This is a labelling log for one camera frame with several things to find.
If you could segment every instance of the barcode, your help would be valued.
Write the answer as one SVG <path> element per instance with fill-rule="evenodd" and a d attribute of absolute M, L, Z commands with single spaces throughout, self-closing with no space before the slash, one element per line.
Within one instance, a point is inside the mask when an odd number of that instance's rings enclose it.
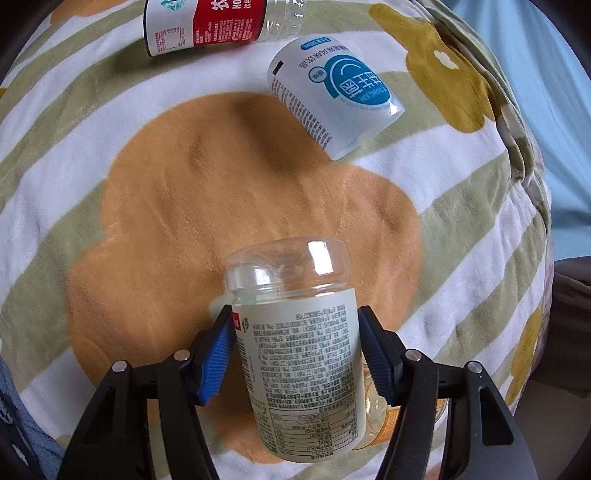
<path fill-rule="evenodd" d="M 238 350 L 240 351 L 240 359 L 242 360 L 242 369 L 244 370 L 246 385 L 248 386 L 248 389 L 254 393 L 255 389 L 252 388 L 251 372 L 248 368 L 248 360 L 246 359 L 246 349 L 244 348 L 244 343 L 239 338 L 236 339 L 236 343 L 238 343 Z"/>

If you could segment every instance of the small red label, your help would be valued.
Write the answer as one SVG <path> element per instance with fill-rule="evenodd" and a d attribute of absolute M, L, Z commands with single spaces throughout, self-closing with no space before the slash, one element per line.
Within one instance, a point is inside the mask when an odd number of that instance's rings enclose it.
<path fill-rule="evenodd" d="M 238 315 L 238 312 L 232 312 L 232 320 L 234 320 L 234 328 L 236 330 L 242 330 L 240 328 L 240 315 Z"/>
<path fill-rule="evenodd" d="M 194 44 L 252 41 L 261 33 L 267 0 L 199 0 Z"/>

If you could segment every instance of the bottle label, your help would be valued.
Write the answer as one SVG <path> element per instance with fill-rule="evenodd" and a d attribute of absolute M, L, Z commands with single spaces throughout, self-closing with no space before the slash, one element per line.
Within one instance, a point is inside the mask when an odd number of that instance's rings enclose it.
<path fill-rule="evenodd" d="M 283 47 L 271 62 L 267 81 L 331 160 L 374 137 L 404 112 L 368 65 L 326 35 L 305 35 Z"/>
<path fill-rule="evenodd" d="M 148 0 L 144 37 L 152 56 L 182 48 L 256 40 L 265 0 Z"/>
<path fill-rule="evenodd" d="M 263 444 L 304 463 L 352 450 L 365 432 L 354 289 L 233 310 Z"/>

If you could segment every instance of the blue gripper pad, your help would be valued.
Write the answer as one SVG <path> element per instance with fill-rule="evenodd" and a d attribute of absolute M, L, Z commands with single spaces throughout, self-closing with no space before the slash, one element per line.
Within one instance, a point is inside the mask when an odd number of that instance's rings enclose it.
<path fill-rule="evenodd" d="M 392 358 L 392 352 L 386 351 L 391 347 L 391 343 L 372 309 L 363 306 L 357 310 L 357 313 L 361 350 L 363 350 L 375 388 L 389 405 L 393 405 L 397 397 L 394 385 L 401 374 L 397 370 L 401 369 L 402 362 L 398 358 L 398 362 L 394 363 L 392 360 L 396 359 Z"/>
<path fill-rule="evenodd" d="M 219 392 L 230 361 L 230 353 L 236 340 L 231 314 L 232 308 L 226 305 L 203 342 L 207 353 L 202 360 L 201 383 L 197 391 L 201 405 L 206 405 Z"/>

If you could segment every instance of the striped blanket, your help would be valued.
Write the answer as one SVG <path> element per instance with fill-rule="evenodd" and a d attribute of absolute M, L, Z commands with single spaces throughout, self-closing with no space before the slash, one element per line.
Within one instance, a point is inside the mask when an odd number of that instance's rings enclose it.
<path fill-rule="evenodd" d="M 297 235 L 347 241 L 358 301 L 436 361 L 481 361 L 514 408 L 548 314 L 550 195 L 476 33 L 438 0 L 309 0 L 302 33 L 334 35 L 406 108 L 330 162 L 268 90 L 284 41 L 151 59 L 143 7 L 65 0 L 1 83 L 1 355 L 39 425 L 67 444 L 113 361 L 210 324 L 228 253 Z M 373 478 L 384 454 L 279 461 L 236 358 L 199 416 L 221 478 Z M 156 404 L 150 420 L 164 478 Z"/>

